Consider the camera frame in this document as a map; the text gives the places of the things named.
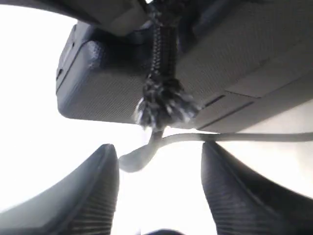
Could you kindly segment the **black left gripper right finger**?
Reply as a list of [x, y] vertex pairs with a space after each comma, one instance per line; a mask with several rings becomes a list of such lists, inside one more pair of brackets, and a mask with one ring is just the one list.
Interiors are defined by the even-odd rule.
[[219, 235], [311, 235], [313, 201], [280, 186], [213, 141], [204, 142], [201, 183]]

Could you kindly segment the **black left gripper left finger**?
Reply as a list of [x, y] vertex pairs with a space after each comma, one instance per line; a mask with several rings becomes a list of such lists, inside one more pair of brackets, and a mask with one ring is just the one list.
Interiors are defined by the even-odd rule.
[[0, 214], [2, 235], [109, 235], [119, 191], [115, 147], [100, 146], [64, 179]]

